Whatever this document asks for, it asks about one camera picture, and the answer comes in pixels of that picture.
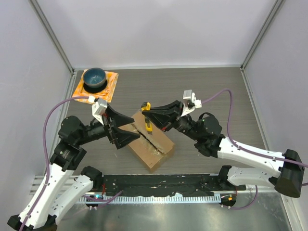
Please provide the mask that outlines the yellow utility knife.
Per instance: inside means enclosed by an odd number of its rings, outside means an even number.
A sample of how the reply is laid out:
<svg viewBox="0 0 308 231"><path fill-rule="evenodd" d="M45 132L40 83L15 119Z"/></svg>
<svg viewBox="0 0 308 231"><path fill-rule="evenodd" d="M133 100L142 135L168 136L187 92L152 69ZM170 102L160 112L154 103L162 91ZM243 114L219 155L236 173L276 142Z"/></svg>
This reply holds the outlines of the yellow utility knife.
<svg viewBox="0 0 308 231"><path fill-rule="evenodd" d="M149 102L144 102L142 105L141 105L141 110L142 111L149 111L151 109L151 104ZM146 117L144 115L144 122L145 122L145 127L146 127L146 130L149 134L152 134L153 132L153 126L151 124L151 121L149 120L148 117Z"/></svg>

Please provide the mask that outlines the brown cardboard express box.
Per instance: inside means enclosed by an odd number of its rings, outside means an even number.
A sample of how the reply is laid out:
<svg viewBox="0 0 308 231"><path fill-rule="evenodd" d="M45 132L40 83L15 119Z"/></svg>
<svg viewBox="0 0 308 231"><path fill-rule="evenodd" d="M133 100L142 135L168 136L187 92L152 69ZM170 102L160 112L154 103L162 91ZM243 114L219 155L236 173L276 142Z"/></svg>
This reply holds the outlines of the brown cardboard express box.
<svg viewBox="0 0 308 231"><path fill-rule="evenodd" d="M153 173L173 155L175 143L156 126L153 126L153 131L148 133L141 111L137 111L132 118L133 123L121 126L120 129L140 135L128 145L128 148L148 171Z"/></svg>

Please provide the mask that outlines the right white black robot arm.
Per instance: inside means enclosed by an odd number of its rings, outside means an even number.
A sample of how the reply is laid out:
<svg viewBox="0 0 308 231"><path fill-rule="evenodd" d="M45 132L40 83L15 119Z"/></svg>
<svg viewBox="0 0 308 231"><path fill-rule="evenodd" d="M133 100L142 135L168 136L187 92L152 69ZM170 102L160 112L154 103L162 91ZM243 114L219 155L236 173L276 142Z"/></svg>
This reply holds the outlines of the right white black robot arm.
<svg viewBox="0 0 308 231"><path fill-rule="evenodd" d="M252 184L274 188L289 197L300 197L305 169L296 151L273 152L234 141L221 133L222 126L213 114L205 112L197 121L192 119L190 113L201 106L200 100L194 103L176 100L160 107L151 107L149 102L144 102L141 113L163 132L174 128L194 140L195 148L206 157L233 160L249 166L248 169L223 166L217 178L221 189Z"/></svg>

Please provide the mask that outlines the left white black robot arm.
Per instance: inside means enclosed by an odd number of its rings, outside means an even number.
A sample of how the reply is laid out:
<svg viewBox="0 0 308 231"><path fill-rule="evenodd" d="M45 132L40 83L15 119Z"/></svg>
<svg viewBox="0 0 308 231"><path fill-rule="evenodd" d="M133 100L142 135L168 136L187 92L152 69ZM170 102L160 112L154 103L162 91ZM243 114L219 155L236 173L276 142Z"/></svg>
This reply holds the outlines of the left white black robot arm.
<svg viewBox="0 0 308 231"><path fill-rule="evenodd" d="M107 103L92 106L94 119L89 125L72 115L65 118L58 132L60 142L49 160L49 169L27 207L9 218L7 224L16 231L54 231L65 214L86 192L97 192L103 185L101 171L87 166L77 180L60 193L86 154L83 144L107 137L117 149L140 137L121 126L134 119L115 111Z"/></svg>

